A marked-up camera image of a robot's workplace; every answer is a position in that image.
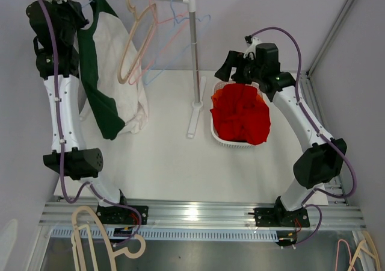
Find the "orange t-shirt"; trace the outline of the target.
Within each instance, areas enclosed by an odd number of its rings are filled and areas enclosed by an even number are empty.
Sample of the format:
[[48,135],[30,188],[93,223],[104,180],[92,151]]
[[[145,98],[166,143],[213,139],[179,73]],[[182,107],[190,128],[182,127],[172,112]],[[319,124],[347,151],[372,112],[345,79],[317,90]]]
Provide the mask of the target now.
[[212,108],[217,108],[218,107],[218,104],[219,104],[220,98],[222,96],[222,93],[223,93],[223,88],[216,89],[216,91],[214,91],[213,95],[211,96]]

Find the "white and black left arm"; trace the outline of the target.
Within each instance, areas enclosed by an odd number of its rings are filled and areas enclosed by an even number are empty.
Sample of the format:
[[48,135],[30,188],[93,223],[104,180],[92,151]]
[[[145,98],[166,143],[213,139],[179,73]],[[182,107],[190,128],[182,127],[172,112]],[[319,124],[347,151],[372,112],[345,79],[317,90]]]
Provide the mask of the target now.
[[66,190],[66,178],[89,188],[99,205],[109,207],[108,216],[115,223],[129,218],[129,208],[122,204],[121,191],[102,176],[103,155],[98,148],[87,148],[79,115],[79,54],[76,34],[87,19],[77,2],[31,3],[26,9],[29,24],[35,32],[33,40],[36,66],[49,98],[52,121],[51,152],[43,163],[59,175],[65,200],[73,204]]

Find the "black t-shirt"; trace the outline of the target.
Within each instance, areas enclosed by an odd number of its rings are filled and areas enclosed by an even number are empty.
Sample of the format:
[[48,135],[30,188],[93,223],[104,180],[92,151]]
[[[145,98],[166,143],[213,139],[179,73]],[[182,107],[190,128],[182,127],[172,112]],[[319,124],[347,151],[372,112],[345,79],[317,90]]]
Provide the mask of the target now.
[[248,141],[246,139],[242,139],[242,138],[233,139],[232,142],[235,142],[235,143],[248,143]]

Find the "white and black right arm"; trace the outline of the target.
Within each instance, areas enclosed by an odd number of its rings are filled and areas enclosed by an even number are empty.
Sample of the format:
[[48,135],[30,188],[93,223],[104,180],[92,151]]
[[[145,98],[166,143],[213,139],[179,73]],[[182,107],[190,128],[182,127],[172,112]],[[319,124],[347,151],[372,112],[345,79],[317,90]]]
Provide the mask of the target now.
[[295,211],[340,174],[347,144],[334,138],[311,112],[300,95],[299,80],[281,70],[275,44],[258,42],[246,53],[229,51],[215,77],[237,84],[256,83],[294,131],[303,153],[293,165],[294,180],[277,198],[274,211],[279,225],[290,224]]

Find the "green and beige t-shirt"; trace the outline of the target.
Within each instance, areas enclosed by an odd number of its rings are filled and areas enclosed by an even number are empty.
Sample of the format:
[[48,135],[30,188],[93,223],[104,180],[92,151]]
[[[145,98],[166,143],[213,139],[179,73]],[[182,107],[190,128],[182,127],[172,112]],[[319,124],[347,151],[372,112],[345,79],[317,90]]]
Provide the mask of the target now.
[[93,114],[104,139],[138,133],[149,119],[143,83],[120,83],[118,77],[131,67],[137,50],[129,33],[107,0],[90,0],[93,21],[79,30],[79,70],[87,100],[81,118]]

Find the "pink plastic hanger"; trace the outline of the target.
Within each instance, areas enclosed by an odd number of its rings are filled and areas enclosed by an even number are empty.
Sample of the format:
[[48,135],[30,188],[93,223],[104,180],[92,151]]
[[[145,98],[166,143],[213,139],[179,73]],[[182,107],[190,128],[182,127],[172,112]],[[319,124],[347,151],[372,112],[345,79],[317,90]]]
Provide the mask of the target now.
[[[136,11],[135,6],[131,5],[131,0],[126,0],[127,8],[134,15],[135,22],[134,22],[134,25],[133,25],[130,33],[129,33],[129,40],[126,44],[126,48],[125,48],[125,51],[123,53],[121,63],[123,62],[123,59],[125,58],[125,55],[128,51],[128,48],[131,44],[131,41],[135,35],[135,32],[136,32],[140,22],[142,21],[143,17],[147,15],[147,12],[151,12],[153,22],[150,24],[150,28],[148,30],[148,33],[147,33],[147,35],[146,35],[146,37],[145,37],[145,39],[144,39],[144,41],[140,47],[140,50],[137,53],[137,56],[135,57],[134,61],[132,62],[131,68],[127,71],[125,76],[120,76],[120,73],[119,73],[118,79],[119,79],[121,84],[124,84],[124,83],[128,83],[129,85],[138,84],[139,80],[143,76],[143,73],[141,72],[138,76],[134,76],[134,73],[137,70],[141,69],[141,61],[142,61],[142,59],[143,59],[143,57],[147,51],[147,48],[149,47],[149,45],[153,39],[153,36],[155,35],[156,30],[158,29],[159,25],[164,24],[164,23],[168,23],[169,21],[173,21],[174,26],[171,30],[171,33],[172,33],[174,31],[174,29],[176,28],[176,24],[179,24],[179,23],[183,22],[184,20],[187,20],[187,18],[185,16],[187,15],[188,11],[177,15],[174,8],[173,8],[174,0],[169,0],[169,1],[170,1],[170,9],[172,10],[173,17],[166,19],[166,20],[163,20],[163,21],[159,21],[158,15],[157,15],[157,10],[156,10],[156,4],[153,3],[152,0],[149,0],[149,6],[146,7],[139,16],[137,15],[137,11]],[[184,4],[189,5],[189,0],[181,0],[181,1]]]

